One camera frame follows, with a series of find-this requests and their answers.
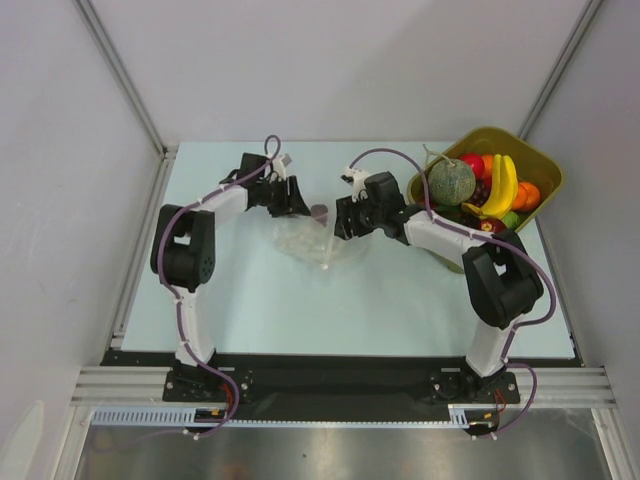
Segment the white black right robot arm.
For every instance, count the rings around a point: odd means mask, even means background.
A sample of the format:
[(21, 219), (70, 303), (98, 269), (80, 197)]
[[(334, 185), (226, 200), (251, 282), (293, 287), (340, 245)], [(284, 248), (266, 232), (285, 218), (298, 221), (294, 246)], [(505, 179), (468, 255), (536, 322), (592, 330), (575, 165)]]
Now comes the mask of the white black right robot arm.
[(389, 172), (347, 169), (350, 195), (336, 201), (334, 234), (351, 240), (376, 230), (407, 246), (432, 252), (461, 268), (478, 317), (465, 361), (479, 378), (503, 370), (510, 334), (543, 294), (540, 274), (513, 231), (481, 235), (426, 208), (408, 204)]

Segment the clear zip top bag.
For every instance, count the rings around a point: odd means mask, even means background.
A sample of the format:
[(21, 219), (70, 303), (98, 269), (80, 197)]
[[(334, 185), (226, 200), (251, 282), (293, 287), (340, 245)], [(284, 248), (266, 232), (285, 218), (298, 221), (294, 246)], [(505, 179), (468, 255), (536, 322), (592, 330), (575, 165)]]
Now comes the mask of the clear zip top bag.
[(336, 207), (325, 205), (329, 211), (325, 223), (315, 221), (311, 215), (289, 215), (277, 218), (273, 228), (273, 243), (282, 253), (321, 270), (355, 261), (370, 245), (369, 237), (350, 240), (336, 237)]

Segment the yellow fake banana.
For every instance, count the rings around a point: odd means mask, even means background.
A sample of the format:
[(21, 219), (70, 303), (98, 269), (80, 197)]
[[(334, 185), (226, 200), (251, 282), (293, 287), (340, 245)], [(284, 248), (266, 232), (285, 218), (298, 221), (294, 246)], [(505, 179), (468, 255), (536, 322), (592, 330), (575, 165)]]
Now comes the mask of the yellow fake banana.
[(502, 218), (511, 210), (516, 197), (518, 178), (515, 164), (508, 155), (496, 155), (494, 159), (491, 194), (484, 204), (493, 218)]

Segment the dark red fake apple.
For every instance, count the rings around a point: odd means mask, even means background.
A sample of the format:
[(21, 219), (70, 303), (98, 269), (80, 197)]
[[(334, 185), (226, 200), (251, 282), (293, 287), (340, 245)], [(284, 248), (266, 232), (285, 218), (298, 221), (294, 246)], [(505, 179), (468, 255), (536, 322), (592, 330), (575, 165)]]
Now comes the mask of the dark red fake apple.
[(485, 218), (479, 222), (479, 229), (489, 234), (497, 234), (508, 230), (507, 225), (497, 218)]

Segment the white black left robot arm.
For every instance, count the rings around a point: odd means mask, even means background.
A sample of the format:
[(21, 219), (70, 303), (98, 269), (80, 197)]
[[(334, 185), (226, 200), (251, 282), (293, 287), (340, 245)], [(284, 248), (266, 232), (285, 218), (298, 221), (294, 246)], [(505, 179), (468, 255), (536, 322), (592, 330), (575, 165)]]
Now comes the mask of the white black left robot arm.
[(216, 266), (216, 230), (254, 207), (264, 207), (274, 217), (308, 216), (297, 178), (286, 173), (287, 154), (273, 157), (245, 153), (217, 188), (180, 206), (163, 205), (152, 242), (152, 272), (173, 296), (178, 347), (175, 357), (183, 365), (208, 363), (215, 346), (206, 332), (198, 296)]

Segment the green netted fake melon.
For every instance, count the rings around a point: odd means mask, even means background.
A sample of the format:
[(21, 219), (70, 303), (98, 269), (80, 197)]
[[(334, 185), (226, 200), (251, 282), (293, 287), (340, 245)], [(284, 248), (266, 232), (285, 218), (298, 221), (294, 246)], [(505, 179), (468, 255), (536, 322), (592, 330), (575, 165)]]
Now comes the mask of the green netted fake melon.
[(427, 164), (426, 177), (430, 200), (435, 204), (455, 207), (466, 202), (476, 188), (472, 168), (460, 159), (449, 158), (423, 145)]

